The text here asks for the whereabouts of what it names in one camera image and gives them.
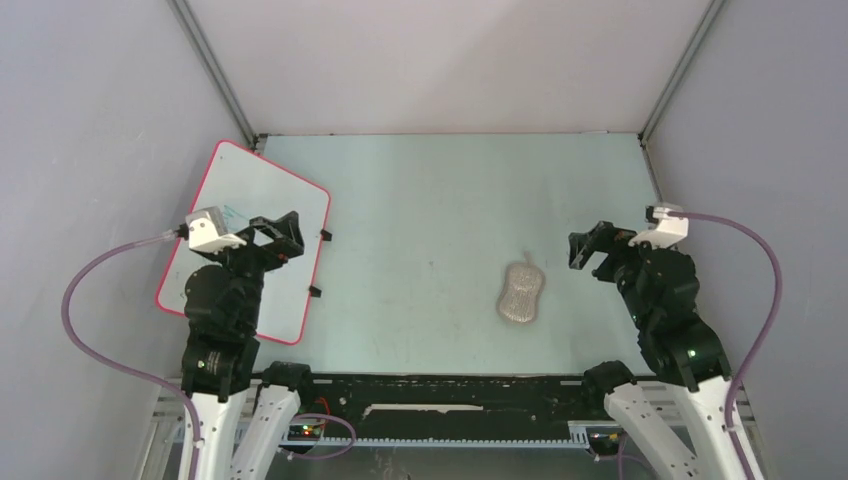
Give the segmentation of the pink-framed whiteboard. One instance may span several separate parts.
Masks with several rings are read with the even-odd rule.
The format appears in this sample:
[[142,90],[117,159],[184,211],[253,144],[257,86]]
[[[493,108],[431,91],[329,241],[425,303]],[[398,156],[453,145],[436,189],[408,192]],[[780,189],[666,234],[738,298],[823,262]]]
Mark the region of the pink-framed whiteboard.
[[324,187],[229,140],[216,144],[190,212],[217,207],[231,232],[247,227],[257,216],[276,219],[290,211],[299,214],[305,253],[265,275],[257,328],[260,338],[285,345],[301,341],[330,205],[331,196]]

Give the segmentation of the grey mesh sponge eraser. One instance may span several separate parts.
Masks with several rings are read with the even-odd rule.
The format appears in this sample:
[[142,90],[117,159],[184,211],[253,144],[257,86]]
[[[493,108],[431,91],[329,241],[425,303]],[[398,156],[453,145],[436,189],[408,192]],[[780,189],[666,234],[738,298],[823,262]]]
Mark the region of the grey mesh sponge eraser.
[[534,263],[531,254],[524,252],[523,261],[512,262],[505,268],[504,281],[496,302],[499,316],[515,324],[535,321],[545,283],[544,272]]

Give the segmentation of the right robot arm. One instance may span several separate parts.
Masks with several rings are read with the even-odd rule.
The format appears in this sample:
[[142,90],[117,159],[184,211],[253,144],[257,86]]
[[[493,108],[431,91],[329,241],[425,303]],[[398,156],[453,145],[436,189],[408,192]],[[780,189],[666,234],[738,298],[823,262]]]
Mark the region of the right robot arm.
[[687,218],[665,212],[642,232],[601,221],[568,240],[573,269],[583,269],[595,253],[605,254],[592,275],[616,286],[641,355],[673,397],[691,442],[685,444],[649,404],[621,361],[584,373],[581,402],[591,416],[617,422],[661,479],[761,479],[741,422],[736,379],[721,341],[696,306],[695,263],[675,248],[687,234]]

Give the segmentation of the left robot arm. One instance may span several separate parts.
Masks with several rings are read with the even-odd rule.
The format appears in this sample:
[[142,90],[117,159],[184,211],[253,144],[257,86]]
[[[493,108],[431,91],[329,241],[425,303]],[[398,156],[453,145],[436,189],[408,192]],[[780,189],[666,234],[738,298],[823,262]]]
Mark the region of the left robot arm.
[[299,215],[254,217],[232,233],[220,209],[209,207],[187,215],[177,235],[207,262],[184,285],[189,336],[182,357],[186,423],[179,476],[263,479],[291,420],[316,403],[309,366],[275,362],[262,374],[247,432],[235,438],[260,347],[264,277],[303,255]]

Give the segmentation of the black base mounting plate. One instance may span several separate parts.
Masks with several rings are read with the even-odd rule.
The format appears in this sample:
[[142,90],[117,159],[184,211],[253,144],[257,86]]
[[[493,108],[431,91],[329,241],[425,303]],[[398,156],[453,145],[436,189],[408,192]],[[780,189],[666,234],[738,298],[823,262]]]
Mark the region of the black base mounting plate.
[[317,374],[312,393],[361,441],[568,440],[611,420],[573,375]]

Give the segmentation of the aluminium frame rail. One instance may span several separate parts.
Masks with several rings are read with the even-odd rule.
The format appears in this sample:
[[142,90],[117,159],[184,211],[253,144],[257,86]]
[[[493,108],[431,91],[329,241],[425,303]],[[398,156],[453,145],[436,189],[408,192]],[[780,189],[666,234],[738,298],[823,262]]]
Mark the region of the aluminium frame rail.
[[[329,413],[320,411],[319,404],[316,400],[312,404],[311,409],[313,413]],[[612,419],[609,422],[602,422],[600,424],[583,424],[571,429],[570,439],[554,441],[361,441],[358,439],[353,426],[348,421],[346,422],[345,425],[334,423],[324,424],[320,420],[313,419],[310,423],[295,423],[284,433],[281,444],[286,448],[292,446],[306,448],[314,445],[345,446],[349,444],[350,438],[355,436],[357,438],[356,445],[364,447],[584,448],[592,442],[612,435],[620,428]]]

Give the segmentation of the left corner aluminium post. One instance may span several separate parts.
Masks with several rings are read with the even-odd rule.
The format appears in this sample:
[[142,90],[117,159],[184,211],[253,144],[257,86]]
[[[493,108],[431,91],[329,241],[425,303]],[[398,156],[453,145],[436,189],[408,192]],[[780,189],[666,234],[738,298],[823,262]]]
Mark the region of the left corner aluminium post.
[[250,124],[236,91],[227,78],[190,2],[186,0],[168,0],[167,4],[183,29],[188,43],[195,51],[201,66],[209,76],[214,89],[223,101],[229,116],[236,124],[244,143],[248,147],[255,147],[259,134]]

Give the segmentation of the corner aluminium post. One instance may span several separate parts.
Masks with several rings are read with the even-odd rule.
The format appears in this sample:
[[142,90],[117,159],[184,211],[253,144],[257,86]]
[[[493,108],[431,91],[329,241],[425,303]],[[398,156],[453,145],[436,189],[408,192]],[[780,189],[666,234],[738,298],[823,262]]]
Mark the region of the corner aluminium post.
[[236,91],[227,78],[190,2],[186,0],[168,0],[167,4],[183,29],[188,43],[195,51],[201,66],[209,76],[214,89],[223,101],[229,116],[236,124],[244,143],[248,147],[255,147],[259,134],[250,124]]
[[713,24],[717,20],[726,3],[726,0],[710,0],[708,2],[703,15],[697,23],[694,32],[687,41],[682,54],[672,69],[667,82],[654,103],[654,106],[641,132],[639,133],[640,145],[642,147],[646,147],[648,145],[650,138],[653,136],[662,121],[669,104],[686,77],[690,69],[690,65],[695,60],[703,42],[712,30]]

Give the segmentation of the right corner aluminium post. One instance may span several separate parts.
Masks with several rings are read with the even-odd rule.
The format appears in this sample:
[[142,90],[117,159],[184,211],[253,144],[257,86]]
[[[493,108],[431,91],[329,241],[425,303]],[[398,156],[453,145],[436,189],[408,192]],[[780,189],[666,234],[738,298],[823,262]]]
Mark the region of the right corner aluminium post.
[[726,3],[726,0],[710,0],[708,2],[703,15],[697,23],[694,32],[687,41],[682,54],[672,69],[667,82],[654,103],[654,106],[641,132],[639,133],[640,145],[642,147],[646,147],[648,145],[650,138],[653,136],[662,121],[669,104],[686,77],[690,69],[690,65],[695,60],[703,42],[712,30],[713,24],[717,20]]

